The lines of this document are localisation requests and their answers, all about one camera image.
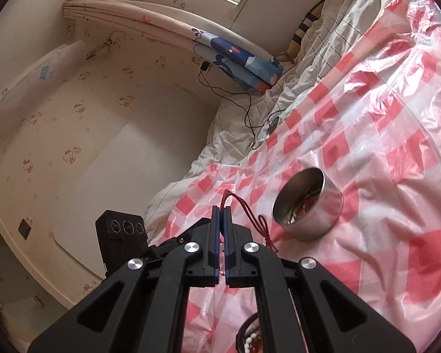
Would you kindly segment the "white striped duvet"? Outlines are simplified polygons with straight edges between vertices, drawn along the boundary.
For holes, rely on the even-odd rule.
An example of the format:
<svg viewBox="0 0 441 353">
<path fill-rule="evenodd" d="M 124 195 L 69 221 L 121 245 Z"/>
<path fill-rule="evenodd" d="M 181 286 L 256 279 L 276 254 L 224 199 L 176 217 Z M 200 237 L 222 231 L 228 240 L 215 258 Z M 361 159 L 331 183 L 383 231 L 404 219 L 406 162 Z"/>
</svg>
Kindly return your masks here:
<svg viewBox="0 0 441 353">
<path fill-rule="evenodd" d="M 208 131 L 207 144 L 186 176 L 157 193 L 146 210 L 152 242 L 178 235 L 183 225 L 169 220 L 175 206 L 182 216 L 208 217 L 231 190 L 253 204 L 261 196 L 261 163 L 267 156 L 267 130 L 275 117 L 286 115 L 329 73 L 370 28 L 392 0 L 325 0 L 321 17 L 308 29 L 295 63 L 263 96 L 225 100 Z"/>
</svg>

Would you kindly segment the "striped pillow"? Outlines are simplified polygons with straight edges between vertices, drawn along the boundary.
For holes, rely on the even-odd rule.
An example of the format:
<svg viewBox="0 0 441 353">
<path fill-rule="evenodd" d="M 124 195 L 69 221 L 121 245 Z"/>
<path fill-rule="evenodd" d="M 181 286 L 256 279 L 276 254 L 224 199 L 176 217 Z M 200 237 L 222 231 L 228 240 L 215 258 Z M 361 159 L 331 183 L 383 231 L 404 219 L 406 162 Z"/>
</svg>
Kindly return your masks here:
<svg viewBox="0 0 441 353">
<path fill-rule="evenodd" d="M 295 59 L 299 54 L 305 34 L 308 32 L 308 29 L 312 27 L 312 24 L 318 21 L 321 17 L 324 2 L 325 0 L 321 0 L 316 3 L 305 15 L 305 18 L 302 20 L 297 31 L 294 33 L 288 48 L 277 57 L 279 62 L 290 62 L 291 64 L 295 63 Z"/>
</svg>

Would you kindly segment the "pink checkered plastic sheet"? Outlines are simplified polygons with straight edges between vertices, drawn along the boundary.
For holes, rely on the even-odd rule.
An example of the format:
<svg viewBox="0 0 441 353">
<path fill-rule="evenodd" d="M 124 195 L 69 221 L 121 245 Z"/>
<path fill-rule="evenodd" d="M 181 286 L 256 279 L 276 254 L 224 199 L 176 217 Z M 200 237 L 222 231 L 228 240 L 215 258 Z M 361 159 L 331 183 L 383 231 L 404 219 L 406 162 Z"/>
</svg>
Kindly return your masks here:
<svg viewBox="0 0 441 353">
<path fill-rule="evenodd" d="M 297 242 L 272 220 L 280 189 L 321 169 L 343 195 L 332 230 Z M 391 0 L 268 140 L 237 166 L 214 163 L 179 189 L 163 242 L 210 215 L 225 190 L 269 220 L 279 254 L 310 256 L 358 294 L 419 352 L 441 331 L 441 10 Z"/>
</svg>

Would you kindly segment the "blue cartoon curtain left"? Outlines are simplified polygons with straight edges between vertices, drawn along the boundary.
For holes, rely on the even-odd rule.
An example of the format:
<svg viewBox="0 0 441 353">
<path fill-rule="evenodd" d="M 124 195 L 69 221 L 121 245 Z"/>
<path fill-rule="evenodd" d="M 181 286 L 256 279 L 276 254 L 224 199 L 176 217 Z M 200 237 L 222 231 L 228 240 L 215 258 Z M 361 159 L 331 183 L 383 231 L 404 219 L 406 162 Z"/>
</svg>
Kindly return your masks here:
<svg viewBox="0 0 441 353">
<path fill-rule="evenodd" d="M 119 0 L 71 0 L 64 17 L 94 21 L 114 29 L 186 49 L 216 65 L 243 89 L 265 92 L 283 73 L 283 66 L 266 50 L 242 36 L 182 12 L 175 18 L 152 4 Z"/>
</svg>

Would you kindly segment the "round metal tin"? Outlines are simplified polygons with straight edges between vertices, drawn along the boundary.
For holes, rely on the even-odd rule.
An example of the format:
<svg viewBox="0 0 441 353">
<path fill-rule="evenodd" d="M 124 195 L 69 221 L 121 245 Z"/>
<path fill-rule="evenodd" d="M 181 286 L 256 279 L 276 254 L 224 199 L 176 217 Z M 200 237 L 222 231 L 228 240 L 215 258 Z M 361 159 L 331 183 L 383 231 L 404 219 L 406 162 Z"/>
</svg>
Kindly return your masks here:
<svg viewBox="0 0 441 353">
<path fill-rule="evenodd" d="M 337 223 L 343 194 L 318 167 L 293 175 L 278 193 L 272 218 L 300 242 L 315 242 Z"/>
</svg>

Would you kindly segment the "black phone on bed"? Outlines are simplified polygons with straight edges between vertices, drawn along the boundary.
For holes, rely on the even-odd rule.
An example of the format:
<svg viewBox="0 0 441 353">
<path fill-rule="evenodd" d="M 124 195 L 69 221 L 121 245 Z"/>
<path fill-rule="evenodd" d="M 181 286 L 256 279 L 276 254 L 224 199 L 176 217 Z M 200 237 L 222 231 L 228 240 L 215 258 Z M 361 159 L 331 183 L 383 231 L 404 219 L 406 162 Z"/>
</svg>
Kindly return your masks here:
<svg viewBox="0 0 441 353">
<path fill-rule="evenodd" d="M 268 136 L 270 136 L 274 132 L 274 130 L 277 128 L 279 122 L 280 122 L 279 117 L 275 117 L 274 119 L 272 119 L 269 122 L 268 130 L 267 130 Z"/>
</svg>

